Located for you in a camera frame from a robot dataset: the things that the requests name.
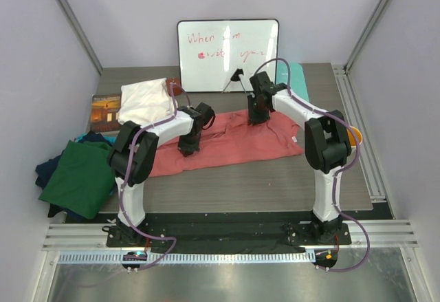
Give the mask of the metal wire board stand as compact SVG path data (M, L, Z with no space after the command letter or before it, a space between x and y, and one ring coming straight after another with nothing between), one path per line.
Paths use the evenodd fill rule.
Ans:
M243 92L246 94L247 91L246 91L246 89L245 89L245 87L244 87L244 84L243 84L243 82L242 82L242 80L241 80L241 77L242 77L243 75L244 75L244 71L243 71L242 68L238 68L238 69L236 69L235 72L233 73L233 75L231 76L230 81L229 81L229 82L225 85L225 87L223 88L222 93L227 92L227 88L230 86L230 84L231 84L232 82L239 82L239 84L240 84L240 86L241 86Z

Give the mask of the red t shirt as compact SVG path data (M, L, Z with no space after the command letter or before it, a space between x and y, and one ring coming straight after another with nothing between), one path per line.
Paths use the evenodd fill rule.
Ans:
M177 148L178 138L160 146L150 176L302 155L299 130L297 123L277 111L261 125L248 124L246 109L222 113L202 132L194 154L183 156Z

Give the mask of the teal cutting board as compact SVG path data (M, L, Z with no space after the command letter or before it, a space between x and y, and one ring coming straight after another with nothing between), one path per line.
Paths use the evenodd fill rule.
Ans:
M290 87L298 97L305 101L309 101L309 94L305 81L303 67L300 63L289 62L290 68ZM286 64L278 62L276 67L276 84L287 84L288 70Z

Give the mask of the white dry erase board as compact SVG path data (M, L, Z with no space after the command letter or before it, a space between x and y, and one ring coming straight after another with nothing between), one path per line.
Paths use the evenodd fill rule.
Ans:
M222 92L236 69L252 91L250 77L278 56L276 19L189 20L177 24L179 75L187 92ZM227 92L243 91L232 82Z

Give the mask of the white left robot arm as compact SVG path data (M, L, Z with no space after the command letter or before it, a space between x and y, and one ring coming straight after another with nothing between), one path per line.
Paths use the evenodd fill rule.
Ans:
M179 107L169 117L144 127L128 121L120 128L107 162L118 188L118 218L125 225L122 237L131 246L141 245L146 238L146 229L140 225L145 219L144 182L153 169L157 149L178 138L178 151L190 156L199 150L201 132L214 121L212 107L200 103L195 108Z

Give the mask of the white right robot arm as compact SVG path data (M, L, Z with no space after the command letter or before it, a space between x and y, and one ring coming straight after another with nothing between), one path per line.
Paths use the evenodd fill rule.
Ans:
M340 176L352 146L351 129L340 111L325 111L297 96L285 83L274 84L266 72L250 78L253 92L247 97L248 123L259 125L279 112L304 131L305 157L315 174L315 202L311 211L310 233L314 241L333 240L342 228Z

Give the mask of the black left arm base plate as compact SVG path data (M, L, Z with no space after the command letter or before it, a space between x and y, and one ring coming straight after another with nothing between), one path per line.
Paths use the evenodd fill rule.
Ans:
M157 240L145 237L127 226L117 217L114 224L106 224L102 232L107 234L106 246L109 248L151 247L164 248L172 245L172 240Z

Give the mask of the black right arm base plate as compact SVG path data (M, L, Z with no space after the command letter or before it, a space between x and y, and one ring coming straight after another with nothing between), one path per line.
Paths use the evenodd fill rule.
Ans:
M281 226L284 242L288 246L348 246L352 243L349 228L343 224L340 229L320 233L311 222L287 223Z

